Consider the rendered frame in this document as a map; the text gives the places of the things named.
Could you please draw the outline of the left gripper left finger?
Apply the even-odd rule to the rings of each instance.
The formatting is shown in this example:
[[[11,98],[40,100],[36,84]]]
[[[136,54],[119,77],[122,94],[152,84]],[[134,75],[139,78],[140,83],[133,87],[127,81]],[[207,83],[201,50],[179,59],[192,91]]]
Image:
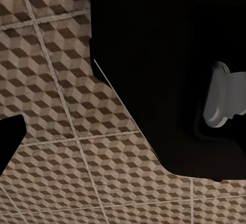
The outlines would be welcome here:
[[[0,120],[0,175],[27,134],[22,114]]]

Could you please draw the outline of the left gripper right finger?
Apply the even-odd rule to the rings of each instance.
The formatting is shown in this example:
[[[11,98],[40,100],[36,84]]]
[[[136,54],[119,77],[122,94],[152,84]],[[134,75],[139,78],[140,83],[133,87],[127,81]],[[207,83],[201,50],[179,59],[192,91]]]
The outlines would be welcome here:
[[[246,117],[236,114],[230,125],[231,135],[246,155]]]

